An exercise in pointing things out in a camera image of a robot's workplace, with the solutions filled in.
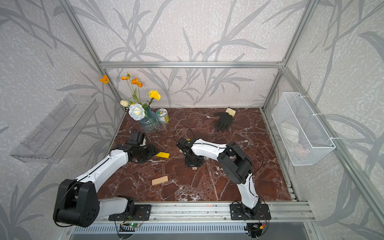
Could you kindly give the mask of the natural wooden block front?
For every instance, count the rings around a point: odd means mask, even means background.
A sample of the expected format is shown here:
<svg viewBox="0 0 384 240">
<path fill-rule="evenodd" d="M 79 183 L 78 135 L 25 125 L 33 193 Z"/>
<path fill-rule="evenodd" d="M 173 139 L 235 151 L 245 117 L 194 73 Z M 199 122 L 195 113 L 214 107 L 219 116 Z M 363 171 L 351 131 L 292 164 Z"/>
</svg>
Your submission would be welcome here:
<svg viewBox="0 0 384 240">
<path fill-rule="evenodd" d="M 168 176 L 164 176 L 164 177 L 160 177 L 160 178 L 157 178 L 157 179 L 153 179 L 152 180 L 152 185 L 156 186 L 156 185 L 159 185 L 159 184 L 166 183 L 168 181 L 169 181 Z"/>
</svg>

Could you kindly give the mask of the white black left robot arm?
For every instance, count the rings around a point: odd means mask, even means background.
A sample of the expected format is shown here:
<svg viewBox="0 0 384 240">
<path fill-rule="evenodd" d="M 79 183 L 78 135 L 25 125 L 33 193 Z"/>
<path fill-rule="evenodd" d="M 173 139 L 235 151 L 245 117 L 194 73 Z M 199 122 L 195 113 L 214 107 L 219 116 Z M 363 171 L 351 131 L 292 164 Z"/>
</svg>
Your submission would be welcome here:
<svg viewBox="0 0 384 240">
<path fill-rule="evenodd" d="M 132 218 L 136 215 L 131 197 L 100 199 L 102 185 L 122 166 L 136 159 L 145 162 L 159 153 L 154 145 L 119 145 L 101 162 L 86 173 L 60 183 L 53 220 L 59 227 L 88 227 L 96 219 L 120 215 Z"/>
</svg>

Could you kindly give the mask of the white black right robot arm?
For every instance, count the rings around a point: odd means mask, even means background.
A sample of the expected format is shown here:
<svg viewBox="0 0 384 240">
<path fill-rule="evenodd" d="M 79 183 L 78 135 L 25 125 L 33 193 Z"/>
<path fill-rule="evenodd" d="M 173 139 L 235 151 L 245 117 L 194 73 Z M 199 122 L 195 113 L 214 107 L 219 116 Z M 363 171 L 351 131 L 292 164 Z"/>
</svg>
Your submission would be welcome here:
<svg viewBox="0 0 384 240">
<path fill-rule="evenodd" d="M 251 173 L 251 158 L 236 143 L 224 145 L 197 138 L 180 138 L 177 147 L 185 155 L 185 164 L 189 167 L 200 167 L 204 158 L 217 161 L 227 178 L 238 186 L 245 209 L 256 211 L 261 205 Z"/>
</svg>

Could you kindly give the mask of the blue glass vase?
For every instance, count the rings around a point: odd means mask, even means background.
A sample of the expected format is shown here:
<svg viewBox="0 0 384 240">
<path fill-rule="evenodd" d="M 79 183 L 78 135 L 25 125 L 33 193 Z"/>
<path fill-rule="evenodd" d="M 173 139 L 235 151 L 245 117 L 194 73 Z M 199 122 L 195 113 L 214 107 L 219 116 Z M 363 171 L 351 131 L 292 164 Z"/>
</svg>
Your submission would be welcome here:
<svg viewBox="0 0 384 240">
<path fill-rule="evenodd" d="M 146 110 L 146 115 L 142 120 L 139 120 L 139 123 L 143 131 L 147 134 L 154 133 L 160 128 L 160 122 L 155 112 L 148 108 Z"/>
</svg>

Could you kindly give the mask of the small printed tin can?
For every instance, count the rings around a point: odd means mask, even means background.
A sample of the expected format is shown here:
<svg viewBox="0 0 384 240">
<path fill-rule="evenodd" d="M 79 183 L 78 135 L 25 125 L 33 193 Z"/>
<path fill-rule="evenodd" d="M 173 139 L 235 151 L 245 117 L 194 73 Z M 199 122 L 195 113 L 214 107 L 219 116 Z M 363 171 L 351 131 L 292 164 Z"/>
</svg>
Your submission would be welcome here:
<svg viewBox="0 0 384 240">
<path fill-rule="evenodd" d="M 170 120 L 168 111 L 166 109 L 158 109 L 156 111 L 156 115 L 161 124 L 167 124 Z"/>
</svg>

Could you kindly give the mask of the black glove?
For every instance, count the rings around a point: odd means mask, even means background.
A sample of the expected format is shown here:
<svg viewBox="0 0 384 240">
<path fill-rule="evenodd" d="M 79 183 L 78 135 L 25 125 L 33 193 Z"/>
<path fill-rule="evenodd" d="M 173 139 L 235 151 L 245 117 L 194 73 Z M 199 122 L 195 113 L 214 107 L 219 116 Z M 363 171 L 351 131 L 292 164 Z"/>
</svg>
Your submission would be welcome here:
<svg viewBox="0 0 384 240">
<path fill-rule="evenodd" d="M 229 130 L 234 117 L 227 112 L 218 112 L 214 115 L 219 117 L 218 121 L 215 123 L 215 128 L 219 131 Z"/>
</svg>

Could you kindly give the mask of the artificial flower bouquet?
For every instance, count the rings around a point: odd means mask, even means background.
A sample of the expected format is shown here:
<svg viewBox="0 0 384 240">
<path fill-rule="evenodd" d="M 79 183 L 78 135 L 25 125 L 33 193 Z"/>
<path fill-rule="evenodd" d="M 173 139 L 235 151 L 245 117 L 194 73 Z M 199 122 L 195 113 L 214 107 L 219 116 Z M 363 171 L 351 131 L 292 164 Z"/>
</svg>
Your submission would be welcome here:
<svg viewBox="0 0 384 240">
<path fill-rule="evenodd" d="M 128 113 L 132 119 L 135 121 L 142 120 L 146 115 L 146 110 L 150 108 L 154 100 L 159 101 L 161 95 L 156 90 L 151 90 L 148 93 L 149 100 L 143 102 L 141 100 L 140 89 L 143 87 L 143 82 L 140 82 L 137 78 L 132 79 L 130 74 L 127 73 L 126 76 L 121 77 L 122 81 L 125 81 L 129 85 L 131 91 L 131 97 L 129 100 L 121 100 L 120 104 L 128 109 Z"/>
</svg>

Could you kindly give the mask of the left circuit board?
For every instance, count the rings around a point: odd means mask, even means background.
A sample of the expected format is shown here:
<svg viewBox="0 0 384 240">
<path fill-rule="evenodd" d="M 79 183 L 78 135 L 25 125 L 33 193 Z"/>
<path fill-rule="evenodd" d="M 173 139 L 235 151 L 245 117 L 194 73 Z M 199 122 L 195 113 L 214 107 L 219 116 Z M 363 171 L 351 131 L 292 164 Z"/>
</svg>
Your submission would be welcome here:
<svg viewBox="0 0 384 240">
<path fill-rule="evenodd" d="M 139 228 L 143 225 L 143 223 L 122 223 L 121 227 L 127 228 Z"/>
</svg>

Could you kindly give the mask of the white cloth in basket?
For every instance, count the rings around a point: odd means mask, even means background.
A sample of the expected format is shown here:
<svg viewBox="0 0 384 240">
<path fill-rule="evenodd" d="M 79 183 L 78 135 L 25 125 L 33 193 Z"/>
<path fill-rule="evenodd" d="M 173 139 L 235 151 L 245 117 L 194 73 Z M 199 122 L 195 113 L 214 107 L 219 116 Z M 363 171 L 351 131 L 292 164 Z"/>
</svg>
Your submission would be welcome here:
<svg viewBox="0 0 384 240">
<path fill-rule="evenodd" d="M 287 121 L 280 124 L 281 127 L 281 135 L 286 140 L 297 144 L 299 142 L 299 129 L 294 125 L 288 123 Z"/>
</svg>

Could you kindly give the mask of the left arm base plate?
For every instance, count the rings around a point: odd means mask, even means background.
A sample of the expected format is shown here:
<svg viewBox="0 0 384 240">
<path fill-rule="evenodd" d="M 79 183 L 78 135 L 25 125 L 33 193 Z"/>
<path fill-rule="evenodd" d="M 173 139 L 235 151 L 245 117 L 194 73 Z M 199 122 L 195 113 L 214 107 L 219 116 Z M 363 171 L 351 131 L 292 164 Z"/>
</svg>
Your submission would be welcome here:
<svg viewBox="0 0 384 240">
<path fill-rule="evenodd" d="M 148 221 L 151 213 L 151 205 L 135 205 L 134 207 L 129 207 L 126 212 L 121 214 L 110 215 L 109 221 Z"/>
</svg>

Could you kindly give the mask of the aluminium front rail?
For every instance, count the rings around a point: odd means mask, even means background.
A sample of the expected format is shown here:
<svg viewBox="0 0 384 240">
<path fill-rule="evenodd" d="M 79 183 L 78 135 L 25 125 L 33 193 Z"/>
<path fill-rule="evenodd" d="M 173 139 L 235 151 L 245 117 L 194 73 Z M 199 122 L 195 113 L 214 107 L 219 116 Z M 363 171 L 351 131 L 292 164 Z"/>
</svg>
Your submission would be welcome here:
<svg viewBox="0 0 384 240">
<path fill-rule="evenodd" d="M 314 222 L 314 214 L 307 202 L 272 201 L 266 202 L 269 212 L 249 219 L 240 214 L 241 208 L 231 210 L 231 202 L 137 202 L 136 215 L 144 223 L 273 223 L 273 222 Z"/>
</svg>

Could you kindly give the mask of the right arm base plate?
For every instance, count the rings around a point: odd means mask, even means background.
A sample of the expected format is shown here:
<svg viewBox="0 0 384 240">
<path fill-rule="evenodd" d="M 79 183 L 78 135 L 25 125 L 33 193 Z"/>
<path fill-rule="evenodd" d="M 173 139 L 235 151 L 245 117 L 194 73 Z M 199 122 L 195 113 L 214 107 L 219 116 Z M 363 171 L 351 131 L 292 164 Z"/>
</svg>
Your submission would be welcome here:
<svg viewBox="0 0 384 240">
<path fill-rule="evenodd" d="M 257 203 L 257 205 L 250 209 L 243 204 L 232 203 L 230 204 L 231 220 L 265 220 L 272 219 L 269 206 L 267 204 Z"/>
</svg>

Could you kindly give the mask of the clear plastic wall shelf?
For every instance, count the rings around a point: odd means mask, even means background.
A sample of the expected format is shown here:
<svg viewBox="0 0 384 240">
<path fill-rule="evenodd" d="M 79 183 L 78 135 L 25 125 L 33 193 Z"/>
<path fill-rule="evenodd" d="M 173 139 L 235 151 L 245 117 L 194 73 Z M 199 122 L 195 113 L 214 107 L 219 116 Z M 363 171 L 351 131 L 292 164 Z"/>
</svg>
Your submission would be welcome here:
<svg viewBox="0 0 384 240">
<path fill-rule="evenodd" d="M 98 106 L 94 98 L 67 95 L 10 156 L 24 163 L 59 163 Z"/>
</svg>

